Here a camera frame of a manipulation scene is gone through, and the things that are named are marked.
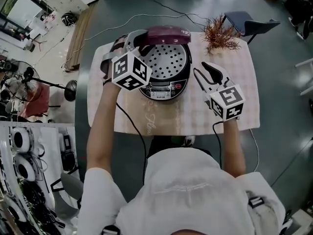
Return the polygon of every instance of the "tablecloth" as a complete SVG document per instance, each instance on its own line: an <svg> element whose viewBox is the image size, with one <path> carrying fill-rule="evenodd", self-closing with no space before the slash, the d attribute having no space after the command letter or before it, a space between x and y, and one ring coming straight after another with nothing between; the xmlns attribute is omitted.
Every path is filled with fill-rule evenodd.
<svg viewBox="0 0 313 235"><path fill-rule="evenodd" d="M129 92L122 89L117 102L130 115L142 135L205 135L213 134L212 125L220 118L215 116L204 103L202 90L193 75L194 67L204 70L202 61L212 62L224 67L234 83L239 84L245 97L243 112L238 126L240 130L260 126L260 105L257 81L248 45L241 39L239 50L224 50L219 54L207 54L201 33L191 32L189 48L192 56L190 79L183 95L172 102L152 101L139 90ZM110 51L113 43L99 47L94 55L88 83L88 120L92 126L93 118L102 93L103 73L100 70L102 56ZM223 132L223 125L216 131ZM116 132L137 134L124 113L116 108L114 130Z"/></svg>

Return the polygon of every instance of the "rice cooker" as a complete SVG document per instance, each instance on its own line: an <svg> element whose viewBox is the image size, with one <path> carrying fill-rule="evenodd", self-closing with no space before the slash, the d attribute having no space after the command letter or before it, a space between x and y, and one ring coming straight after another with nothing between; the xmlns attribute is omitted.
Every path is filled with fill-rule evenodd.
<svg viewBox="0 0 313 235"><path fill-rule="evenodd" d="M177 26L155 26L148 29L146 42L150 45L139 48L139 58L153 72L148 85L139 90L157 101L179 97L187 86L192 63L190 32Z"/></svg>

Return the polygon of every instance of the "gray floor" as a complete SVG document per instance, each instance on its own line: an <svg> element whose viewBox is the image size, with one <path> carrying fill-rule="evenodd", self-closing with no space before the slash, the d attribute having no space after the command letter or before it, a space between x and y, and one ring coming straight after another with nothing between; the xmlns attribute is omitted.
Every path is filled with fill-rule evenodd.
<svg viewBox="0 0 313 235"><path fill-rule="evenodd" d="M158 0L184 13L198 13L203 17L216 17L225 11L246 10L255 20L271 18L281 25L265 35L257 36L249 45L255 67L259 97L261 127L254 129L260 148L258 171L278 194L286 208L297 210L305 200L313 177L311 143L296 154L313 137L313 119L309 111L308 96L300 97L299 91L312 74L309 69L297 70L294 65L313 57L313 37L301 41L288 21L288 12L280 2L267 0ZM141 13L177 15L149 0L100 0L92 19L88 36L124 24L131 16ZM195 16L193 19L204 23ZM157 24L181 25L190 31L200 31L185 17L179 19L136 17L125 27L106 31L85 44L78 80L76 100L77 151L84 177L86 143L89 132L87 120L88 72L95 50L127 32ZM147 147L151 139L145 138ZM252 171L257 162L256 149L248 131L242 132L247 170ZM210 150L218 159L218 143L214 135L199 136L196 146ZM127 201L142 186L143 147L135 135L116 133L112 173Z"/></svg>

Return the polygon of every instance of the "red cloth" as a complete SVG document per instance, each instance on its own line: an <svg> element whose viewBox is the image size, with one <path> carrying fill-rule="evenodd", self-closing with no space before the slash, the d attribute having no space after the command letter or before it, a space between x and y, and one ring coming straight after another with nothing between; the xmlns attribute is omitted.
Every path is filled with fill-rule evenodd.
<svg viewBox="0 0 313 235"><path fill-rule="evenodd" d="M32 102L27 102L24 105L24 109L21 111L20 116L28 118L30 116L46 113L49 109L49 97L50 97L50 86L39 83L39 88L33 95L29 93L27 95L27 100L31 101L32 98L39 98Z"/></svg>

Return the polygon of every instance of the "black cable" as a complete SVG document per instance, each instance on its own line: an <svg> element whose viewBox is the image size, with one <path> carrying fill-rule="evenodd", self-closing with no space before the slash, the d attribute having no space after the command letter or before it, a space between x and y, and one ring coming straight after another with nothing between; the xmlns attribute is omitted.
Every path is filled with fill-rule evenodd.
<svg viewBox="0 0 313 235"><path fill-rule="evenodd" d="M214 131L214 133L215 133L215 135L217 137L217 140L219 142L219 147L220 147L220 167L222 168L222 146L221 146L221 141L220 141L220 138L219 138L219 136L217 135L217 133L216 133L216 131L214 129L215 125L220 124L220 123L223 123L223 121L219 121L219 122L216 122L215 124L213 124L213 131Z"/></svg>
<svg viewBox="0 0 313 235"><path fill-rule="evenodd" d="M313 138L311 138L307 144L300 150L298 151L298 153L294 156L294 158L291 160L291 162L287 165L287 167L282 171L282 173L279 174L279 176L276 178L276 180L274 181L273 184L271 184L270 186L272 187L277 181L278 179L285 173L286 170L288 170L288 168L292 165L292 163L295 161L295 159L300 155L300 153L308 146L308 144L313 140Z"/></svg>
<svg viewBox="0 0 313 235"><path fill-rule="evenodd" d="M152 0L152 1L155 2L155 3L157 3L157 4L159 4L159 5L161 5L162 7L168 8L168 9L170 9L170 10L172 10L172 11L177 12L177 13L186 14L186 13L183 13L183 12L180 12L180 11L177 11L177 10L174 10L174 9L172 9L171 7L168 7L168 6L162 4L162 3L159 2L159 1L156 1L156 0ZM205 25L203 25L203 24L201 24L201 23L196 23L196 22L194 22L188 15L186 15L186 17L187 17L191 22L193 22L194 24L199 24L199 25L205 27Z"/></svg>
<svg viewBox="0 0 313 235"><path fill-rule="evenodd" d="M124 114L128 117L129 121L132 123L133 127L135 128L135 130L138 132L140 138L141 138L141 141L143 143L143 148L145 150L145 159L144 159L144 163L143 163L143 173L142 173L142 182L143 184L145 184L145 171L146 171L146 162L147 162L147 150L146 150L146 144L145 144L145 141L143 140L143 137L141 135L141 133L139 132L139 130L137 129L137 127L135 126L133 120L131 119L131 117L124 111L124 109L122 107L119 106L118 103L116 103L117 107L122 111L124 112Z"/></svg>

